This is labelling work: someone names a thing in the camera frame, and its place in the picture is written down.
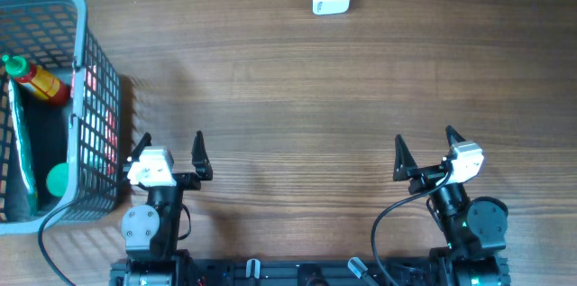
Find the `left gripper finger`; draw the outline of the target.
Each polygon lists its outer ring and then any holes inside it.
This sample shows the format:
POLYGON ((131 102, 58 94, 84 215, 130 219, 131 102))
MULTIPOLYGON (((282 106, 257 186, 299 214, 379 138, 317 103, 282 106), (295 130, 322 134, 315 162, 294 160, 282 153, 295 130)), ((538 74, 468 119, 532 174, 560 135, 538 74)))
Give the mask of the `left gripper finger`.
POLYGON ((195 167, 196 175, 200 180, 212 180, 213 168, 206 153, 204 142, 204 135, 201 131, 197 131, 192 151, 192 164, 195 167))
POLYGON ((144 149, 151 146, 151 134, 146 132, 131 152, 132 160, 139 160, 144 149))

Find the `green lid jar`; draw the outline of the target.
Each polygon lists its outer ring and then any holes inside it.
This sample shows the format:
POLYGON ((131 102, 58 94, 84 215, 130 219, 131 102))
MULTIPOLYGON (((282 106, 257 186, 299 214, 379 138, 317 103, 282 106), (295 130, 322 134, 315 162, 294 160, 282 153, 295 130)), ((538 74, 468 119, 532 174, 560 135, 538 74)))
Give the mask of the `green lid jar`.
POLYGON ((67 190, 68 181, 69 165, 66 162, 59 163, 47 175, 47 189, 52 196, 62 198, 67 190))

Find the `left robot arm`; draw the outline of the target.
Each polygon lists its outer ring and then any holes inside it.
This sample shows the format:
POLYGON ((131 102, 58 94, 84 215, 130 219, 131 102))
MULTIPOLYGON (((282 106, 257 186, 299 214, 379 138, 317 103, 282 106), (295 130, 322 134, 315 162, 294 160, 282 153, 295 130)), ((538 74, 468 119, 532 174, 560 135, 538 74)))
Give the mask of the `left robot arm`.
POLYGON ((153 146, 145 134, 123 166, 128 182, 148 193, 143 205, 127 210, 121 222, 127 258, 111 266, 111 285, 205 285, 206 277, 189 251, 178 241, 190 233, 179 232, 180 216, 190 212, 183 203, 187 190, 200 190, 213 178, 203 134, 198 131, 191 150, 194 170, 175 173, 170 150, 153 146))

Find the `green 3M gloves package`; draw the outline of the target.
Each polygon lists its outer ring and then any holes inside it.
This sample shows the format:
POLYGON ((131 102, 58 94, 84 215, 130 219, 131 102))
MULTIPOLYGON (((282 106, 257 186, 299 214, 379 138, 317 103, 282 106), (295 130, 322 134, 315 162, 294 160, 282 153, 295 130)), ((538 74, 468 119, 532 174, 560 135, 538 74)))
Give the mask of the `green 3M gloves package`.
POLYGON ((19 171, 25 188, 29 214, 34 216, 38 212, 39 201, 33 169, 31 140, 20 89, 18 88, 17 82, 12 78, 8 79, 8 96, 19 157, 19 171))

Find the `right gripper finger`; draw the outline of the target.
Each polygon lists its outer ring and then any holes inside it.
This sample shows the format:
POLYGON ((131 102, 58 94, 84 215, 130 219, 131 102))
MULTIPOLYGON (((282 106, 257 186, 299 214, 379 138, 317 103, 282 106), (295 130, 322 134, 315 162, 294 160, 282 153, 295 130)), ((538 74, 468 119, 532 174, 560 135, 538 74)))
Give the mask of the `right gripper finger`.
POLYGON ((449 145, 465 142, 466 139, 462 137, 451 125, 445 128, 446 138, 449 145))
POLYGON ((401 134, 395 137, 395 152, 393 180, 402 181, 412 179, 417 173, 418 166, 401 134))

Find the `red sriracha sauce bottle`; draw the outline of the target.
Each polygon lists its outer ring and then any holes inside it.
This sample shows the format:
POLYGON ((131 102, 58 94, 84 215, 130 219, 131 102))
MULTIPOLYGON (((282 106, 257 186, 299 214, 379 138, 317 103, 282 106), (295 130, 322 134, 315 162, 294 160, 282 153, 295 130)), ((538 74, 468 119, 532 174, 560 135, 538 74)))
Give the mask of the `red sriracha sauce bottle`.
POLYGON ((41 101, 64 106, 69 100, 68 86, 41 65, 30 63, 22 56, 3 55, 7 74, 41 101))

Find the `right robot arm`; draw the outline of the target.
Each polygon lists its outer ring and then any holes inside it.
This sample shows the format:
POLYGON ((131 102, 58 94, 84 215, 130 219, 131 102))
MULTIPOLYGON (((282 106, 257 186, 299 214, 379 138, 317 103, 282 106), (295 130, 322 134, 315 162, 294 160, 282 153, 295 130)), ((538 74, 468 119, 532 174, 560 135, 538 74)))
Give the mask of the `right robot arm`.
POLYGON ((445 132, 448 154, 428 167, 417 166, 397 135, 393 180, 407 180, 411 196, 427 194, 427 209, 446 246, 426 257, 390 257, 383 265, 398 285, 508 286, 508 261, 499 256, 506 248, 508 208, 496 198, 469 198, 464 183, 479 173, 483 150, 451 126, 445 132))

